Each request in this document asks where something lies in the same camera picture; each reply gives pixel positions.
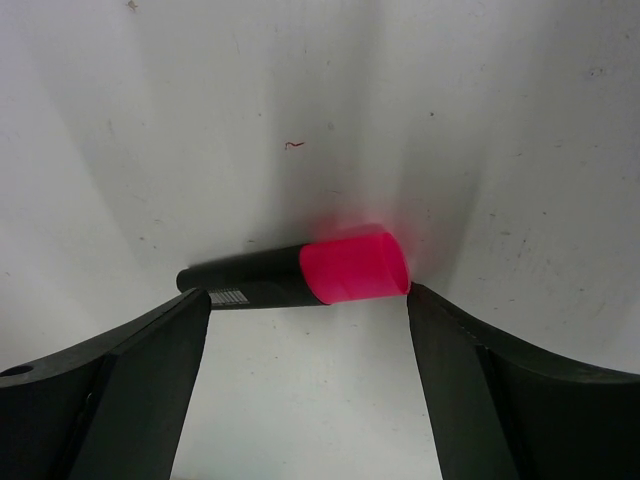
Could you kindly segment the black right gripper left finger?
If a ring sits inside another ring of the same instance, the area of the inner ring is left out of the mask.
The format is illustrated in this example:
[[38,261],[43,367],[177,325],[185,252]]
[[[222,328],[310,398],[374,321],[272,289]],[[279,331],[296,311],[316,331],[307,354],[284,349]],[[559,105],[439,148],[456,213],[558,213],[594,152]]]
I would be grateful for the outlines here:
[[4,479],[168,479],[211,302],[191,290],[1,373]]

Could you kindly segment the pink cap black highlighter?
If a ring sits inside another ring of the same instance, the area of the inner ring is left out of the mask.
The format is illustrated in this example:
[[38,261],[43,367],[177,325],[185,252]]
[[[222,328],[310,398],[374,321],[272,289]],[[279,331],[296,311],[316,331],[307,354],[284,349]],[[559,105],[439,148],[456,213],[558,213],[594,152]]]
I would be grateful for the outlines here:
[[400,244],[379,231],[195,265],[178,273],[176,285],[206,291],[214,310],[240,310],[401,296],[411,280]]

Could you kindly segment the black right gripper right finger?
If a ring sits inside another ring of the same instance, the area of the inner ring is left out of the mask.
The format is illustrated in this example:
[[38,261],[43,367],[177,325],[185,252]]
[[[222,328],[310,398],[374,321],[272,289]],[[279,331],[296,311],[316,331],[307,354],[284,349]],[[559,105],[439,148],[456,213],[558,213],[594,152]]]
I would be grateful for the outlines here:
[[638,478],[638,375],[539,348],[420,284],[407,307],[443,478]]

